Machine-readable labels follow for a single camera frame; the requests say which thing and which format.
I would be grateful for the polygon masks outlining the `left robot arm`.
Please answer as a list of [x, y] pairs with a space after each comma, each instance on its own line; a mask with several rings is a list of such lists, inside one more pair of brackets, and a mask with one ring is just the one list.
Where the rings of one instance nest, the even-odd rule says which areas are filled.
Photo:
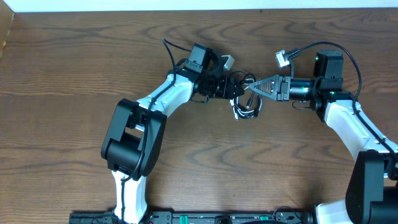
[[101, 148], [116, 184], [113, 223], [139, 223], [146, 214], [146, 178], [160, 154], [167, 118], [195, 94], [232, 100], [244, 94], [230, 70], [234, 58], [195, 44], [173, 61], [163, 84], [137, 101], [116, 105]]

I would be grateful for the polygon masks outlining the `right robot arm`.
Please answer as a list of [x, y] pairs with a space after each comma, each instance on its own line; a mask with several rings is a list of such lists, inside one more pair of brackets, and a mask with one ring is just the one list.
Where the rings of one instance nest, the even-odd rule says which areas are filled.
[[319, 50], [314, 79], [273, 75], [249, 84], [249, 90], [274, 101], [307, 101], [322, 122], [340, 137], [355, 161], [341, 200], [315, 207], [315, 223], [397, 223], [397, 144], [364, 114], [358, 97], [343, 90], [346, 50]]

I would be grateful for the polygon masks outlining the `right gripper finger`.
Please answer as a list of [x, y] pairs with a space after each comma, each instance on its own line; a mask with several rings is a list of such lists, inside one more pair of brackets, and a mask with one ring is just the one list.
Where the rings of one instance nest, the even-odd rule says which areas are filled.
[[249, 89], [274, 89], [279, 80], [279, 75], [260, 79], [249, 85]]
[[264, 97], [272, 99], [274, 101], [277, 100], [277, 89], [276, 88], [268, 88], [265, 90], [261, 90], [258, 88], [250, 87], [250, 90], [257, 93], [258, 95], [264, 96]]

